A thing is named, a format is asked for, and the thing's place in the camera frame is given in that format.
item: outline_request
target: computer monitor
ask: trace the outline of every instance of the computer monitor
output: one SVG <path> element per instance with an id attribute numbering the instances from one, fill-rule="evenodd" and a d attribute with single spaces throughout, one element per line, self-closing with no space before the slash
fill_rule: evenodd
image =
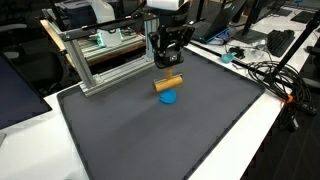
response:
<path id="1" fill-rule="evenodd" d="M 237 32 L 233 38 L 246 44 L 265 38 L 266 34 L 250 29 L 251 25 L 274 14 L 284 3 L 285 0 L 254 0 L 244 29 Z"/>
<path id="2" fill-rule="evenodd" d="M 0 130 L 51 110 L 38 92 L 0 52 Z M 0 135 L 0 146 L 4 134 Z"/>

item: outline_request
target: laptop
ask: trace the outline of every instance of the laptop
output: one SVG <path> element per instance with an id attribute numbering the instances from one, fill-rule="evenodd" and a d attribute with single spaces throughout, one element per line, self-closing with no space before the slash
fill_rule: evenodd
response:
<path id="1" fill-rule="evenodd" d="M 227 32 L 228 24 L 240 11 L 245 2 L 246 0 L 234 0 L 226 3 L 212 23 L 200 21 L 193 24 L 193 27 L 196 30 L 193 33 L 192 39 L 200 43 L 207 44 L 215 37 Z"/>

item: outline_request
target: white table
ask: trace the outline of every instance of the white table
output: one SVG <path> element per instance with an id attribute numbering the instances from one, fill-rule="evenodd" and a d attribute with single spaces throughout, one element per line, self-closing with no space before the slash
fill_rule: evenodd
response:
<path id="1" fill-rule="evenodd" d="M 265 33 L 273 29 L 292 29 L 297 30 L 296 37 L 298 37 L 305 25 L 289 21 L 292 16 L 293 14 L 290 17 L 269 17 L 259 22 L 253 29 Z M 303 47 L 314 45 L 316 40 L 315 35 L 310 35 L 289 64 L 300 70 L 308 57 Z M 224 47 L 209 45 L 205 47 L 220 53 L 224 52 Z M 223 64 L 218 57 L 206 51 L 192 45 L 187 48 L 243 76 L 246 75 L 244 70 L 236 70 L 231 64 Z M 7 133 L 0 147 L 1 180 L 88 179 L 60 111 L 56 95 L 45 98 L 53 111 L 1 130 Z M 280 110 L 280 101 L 272 94 L 264 93 L 190 179 L 240 179 Z"/>

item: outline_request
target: gray mat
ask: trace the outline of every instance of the gray mat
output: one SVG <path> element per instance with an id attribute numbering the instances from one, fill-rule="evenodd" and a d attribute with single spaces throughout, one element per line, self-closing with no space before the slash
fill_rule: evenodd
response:
<path id="1" fill-rule="evenodd" d="M 173 105 L 159 102 L 147 70 L 92 97 L 79 87 L 58 95 L 61 109 L 91 179 L 188 178 L 219 139 L 264 92 L 198 55 L 184 51 L 183 85 Z"/>

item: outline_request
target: blue object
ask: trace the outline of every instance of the blue object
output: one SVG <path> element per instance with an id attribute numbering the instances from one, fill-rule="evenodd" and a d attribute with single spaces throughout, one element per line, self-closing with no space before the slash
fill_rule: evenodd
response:
<path id="1" fill-rule="evenodd" d="M 230 63 L 233 61 L 234 59 L 234 56 L 236 55 L 237 53 L 227 53 L 227 54 L 224 54 L 221 56 L 221 61 L 224 62 L 224 63 Z"/>
<path id="2" fill-rule="evenodd" d="M 177 99 L 177 93 L 174 90 L 168 89 L 160 93 L 160 101 L 164 104 L 173 104 Z"/>

